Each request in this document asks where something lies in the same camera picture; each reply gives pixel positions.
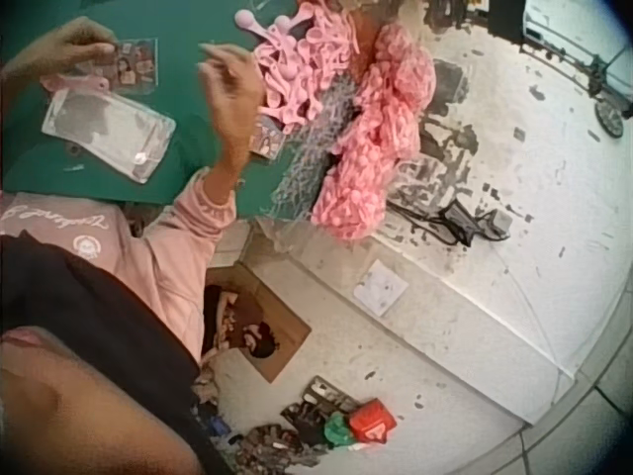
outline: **green plastic object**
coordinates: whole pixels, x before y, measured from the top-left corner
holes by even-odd
[[[131,181],[83,151],[71,156],[64,141],[41,132],[46,95],[39,85],[18,100],[3,124],[2,184],[9,192],[88,197],[109,201],[170,204],[193,173],[212,165],[219,141],[208,118],[196,64],[204,56],[199,43],[233,43],[254,48],[256,38],[239,30],[235,12],[253,8],[248,0],[7,0],[0,26],[2,62],[41,34],[81,15],[112,29],[119,39],[158,38],[158,87],[146,96],[128,96],[176,121],[176,132],[164,160],[144,185]],[[271,25],[278,15],[292,16],[295,0],[275,0],[255,11]],[[292,155],[272,163],[256,160],[244,173],[237,192],[241,217],[261,216],[271,208],[271,193],[281,182]],[[68,171],[83,164],[79,171]]]
[[[325,438],[337,447],[346,447],[357,442],[342,413],[332,414],[325,423]]]

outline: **pink sweatshirt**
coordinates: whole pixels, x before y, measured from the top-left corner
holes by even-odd
[[[81,198],[18,193],[2,196],[0,234],[27,231],[110,272],[132,289],[200,361],[207,265],[235,220],[234,196],[212,203],[196,174],[144,233],[132,237],[116,205]]]

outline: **cardboard piece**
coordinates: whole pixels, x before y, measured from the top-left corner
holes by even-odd
[[[272,383],[299,351],[312,329],[243,264],[209,269],[207,284],[212,283],[229,290],[247,290],[261,305],[264,311],[264,322],[270,326],[279,343],[279,349],[266,359],[253,358],[247,350],[243,350],[242,354],[266,381]]]

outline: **pile of pink plastic parts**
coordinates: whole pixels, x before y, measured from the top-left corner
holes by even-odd
[[[435,92],[429,53],[397,24],[383,28],[376,62],[355,98],[363,112],[339,139],[340,162],[323,182],[312,222],[344,240],[370,235],[384,220],[387,186],[399,159],[420,148],[418,118]]]
[[[313,26],[304,38],[290,34],[308,21]],[[324,2],[303,3],[294,18],[282,15],[268,29],[249,10],[237,12],[235,23],[264,40],[253,52],[266,84],[267,107],[259,112],[281,122],[286,135],[317,117],[322,111],[318,93],[349,67],[352,51],[358,52],[349,14],[331,12]]]

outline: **paper note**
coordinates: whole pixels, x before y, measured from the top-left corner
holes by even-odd
[[[354,297],[376,317],[382,317],[408,287],[393,270],[376,260],[354,289]]]

